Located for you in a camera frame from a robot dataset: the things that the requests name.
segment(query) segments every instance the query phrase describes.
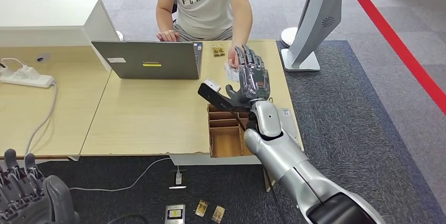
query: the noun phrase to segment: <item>cable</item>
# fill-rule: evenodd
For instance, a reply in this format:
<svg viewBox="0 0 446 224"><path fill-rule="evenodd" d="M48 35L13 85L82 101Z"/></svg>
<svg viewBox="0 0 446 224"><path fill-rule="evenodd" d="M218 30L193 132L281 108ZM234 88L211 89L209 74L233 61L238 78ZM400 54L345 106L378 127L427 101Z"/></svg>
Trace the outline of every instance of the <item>cable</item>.
<svg viewBox="0 0 446 224"><path fill-rule="evenodd" d="M274 202L276 203L276 207L277 207L277 210L279 211L280 218L282 219L283 224L286 224L283 213L282 213L282 211L280 211L280 208L279 208L279 202L276 197L276 192L274 192L274 188L272 187L271 179L269 178L269 174L266 171L266 168L264 166L263 166L263 171L265 172L266 178L268 180L269 188L271 188L272 196L274 197Z"/></svg>
<svg viewBox="0 0 446 224"><path fill-rule="evenodd" d="M127 218L132 218L132 217L135 217L135 218L138 218L138 219L142 220L144 222L144 224L149 224L149 221L146 219L146 217L144 217L144 216L142 216L142 215L140 215L138 213L130 213L128 215L120 216L120 217L110 221L107 224L116 224L120 220L124 220L124 219L127 219Z"/></svg>
<svg viewBox="0 0 446 224"><path fill-rule="evenodd" d="M243 123L241 123L241 120L238 118L237 114L236 114L232 109L229 110L229 111L231 112L232 115L235 116L236 121L238 122L238 125L240 126L240 128L241 128L243 131L246 131L245 127L243 126Z"/></svg>
<svg viewBox="0 0 446 224"><path fill-rule="evenodd" d="M136 179L136 181L129 187L124 187L124 188L119 188L119 189L88 189L88 188L79 188L79 187L73 187L70 188L70 190L81 190L81 191L108 191L108 192L115 192L115 191L124 191L127 189L132 188L133 186L136 185L136 183L138 183L138 181L141 179L141 177L144 176L144 174L150 169L150 167L152 167L152 165L156 164L157 162L163 161L163 160L168 160L171 159L170 157L166 157L163 159L158 159L154 162L152 162L147 168L146 170Z"/></svg>
<svg viewBox="0 0 446 224"><path fill-rule="evenodd" d="M26 144L26 148L25 148L25 156L28 155L28 153L29 153L29 148L31 147L31 142L33 141L34 136L39 131L39 129L42 128L43 125L45 125L45 123L49 120L49 118L51 117L51 114L53 113L54 106L56 105L56 98L57 98L56 82L53 82L53 86L54 86L54 95L53 95L53 101L51 102L51 108L49 109L48 114L46 115L43 122L40 123L40 125L33 131L31 136L29 137L28 143Z"/></svg>
<svg viewBox="0 0 446 224"><path fill-rule="evenodd" d="M22 63L22 61L18 60L17 58L12 58L12 57L2 58L1 62L3 64L5 63L5 62L3 62L4 60L15 60L15 61L19 62L22 66L26 66L24 63Z"/></svg>

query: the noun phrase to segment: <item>card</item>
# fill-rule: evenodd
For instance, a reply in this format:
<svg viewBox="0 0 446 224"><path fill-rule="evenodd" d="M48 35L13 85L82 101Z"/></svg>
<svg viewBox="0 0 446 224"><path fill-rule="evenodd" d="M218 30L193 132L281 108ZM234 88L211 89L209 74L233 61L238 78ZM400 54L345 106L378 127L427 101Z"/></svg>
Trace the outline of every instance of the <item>card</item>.
<svg viewBox="0 0 446 224"><path fill-rule="evenodd" d="M220 224L224 214L225 214L225 209L221 206L217 206L217 208L214 211L214 215L212 215L212 220Z"/></svg>
<svg viewBox="0 0 446 224"><path fill-rule="evenodd" d="M226 71L226 77L228 80L240 82L239 75L238 75L238 69L234 69L229 66L228 63L225 63L225 71Z"/></svg>
<svg viewBox="0 0 446 224"><path fill-rule="evenodd" d="M203 217L205 215L206 209L208 208L208 203L204 200L200 199L200 202L198 203L197 209L195 209L195 214Z"/></svg>

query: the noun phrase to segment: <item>white cable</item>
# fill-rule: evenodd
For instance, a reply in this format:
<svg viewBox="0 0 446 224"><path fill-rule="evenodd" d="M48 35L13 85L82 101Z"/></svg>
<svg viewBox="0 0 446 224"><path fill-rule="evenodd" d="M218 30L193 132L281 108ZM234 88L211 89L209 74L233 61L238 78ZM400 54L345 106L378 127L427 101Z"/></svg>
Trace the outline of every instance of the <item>white cable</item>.
<svg viewBox="0 0 446 224"><path fill-rule="evenodd" d="M4 60L15 60L15 61L19 62L22 66L26 66L24 63L22 63L22 61L18 60L17 58L12 58L12 57L2 58L1 62L3 64L5 64L5 62L3 62Z"/></svg>
<svg viewBox="0 0 446 224"><path fill-rule="evenodd" d="M124 188L119 188L119 189L88 189L88 188L79 188L79 187L73 187L73 188L70 188L70 190L81 190L81 191L108 191L108 192L115 192L115 191L124 191L124 190L127 190L127 189L130 189L130 188L132 188L133 186L135 186L136 185L136 183L138 183L138 181L144 176L144 174L152 167L152 165L154 165L154 164L156 164L157 162L161 162L161 161L164 161L164 160L168 160L168 159L171 159L170 157L166 157L166 158L163 158L163 159L159 159L159 160L156 160L156 161L154 161L153 163L151 163L147 168L146 168L146 170L136 179L136 181L131 185L131 186L129 186L129 187L124 187Z"/></svg>
<svg viewBox="0 0 446 224"><path fill-rule="evenodd" d="M54 86L54 95L53 95L53 101L51 102L51 108L49 109L48 114L46 115L46 117L43 120L43 122L40 123L40 125L31 134L31 136L30 136L30 138L28 140L28 143L26 144L25 156L28 155L28 153L29 153L29 148L31 147L31 142L33 141L34 135L36 135L36 133L39 131L39 129L42 128L43 125L45 125L45 123L49 120L49 118L51 117L51 114L53 113L54 106L56 105L56 98L57 98L56 82L53 82L53 86Z"/></svg>

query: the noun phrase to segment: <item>laptop sticker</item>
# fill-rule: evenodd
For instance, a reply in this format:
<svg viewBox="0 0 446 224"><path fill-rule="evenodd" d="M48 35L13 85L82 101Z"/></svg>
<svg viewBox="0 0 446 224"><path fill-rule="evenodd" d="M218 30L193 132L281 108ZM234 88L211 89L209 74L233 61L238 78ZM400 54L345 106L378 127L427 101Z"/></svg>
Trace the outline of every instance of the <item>laptop sticker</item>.
<svg viewBox="0 0 446 224"><path fill-rule="evenodd" d="M107 60L110 63L126 63L125 59L122 57L108 57Z"/></svg>
<svg viewBox="0 0 446 224"><path fill-rule="evenodd" d="M144 67L161 67L159 62L143 62Z"/></svg>

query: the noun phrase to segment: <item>red floor line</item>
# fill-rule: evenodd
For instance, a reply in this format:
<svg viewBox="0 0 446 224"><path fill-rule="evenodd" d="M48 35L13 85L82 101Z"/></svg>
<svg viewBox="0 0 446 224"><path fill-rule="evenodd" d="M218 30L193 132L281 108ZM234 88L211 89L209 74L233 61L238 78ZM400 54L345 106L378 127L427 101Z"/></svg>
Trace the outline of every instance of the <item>red floor line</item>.
<svg viewBox="0 0 446 224"><path fill-rule="evenodd" d="M418 63L412 53L407 49L406 45L402 42L400 37L387 23L384 17L379 13L378 9L374 6L371 0L358 0L364 11L366 11L369 18L378 28L382 36L387 40L389 45L400 57L401 61L406 65L415 79L420 83L436 105L446 115L446 94L435 83L435 81L429 76L429 74Z"/></svg>

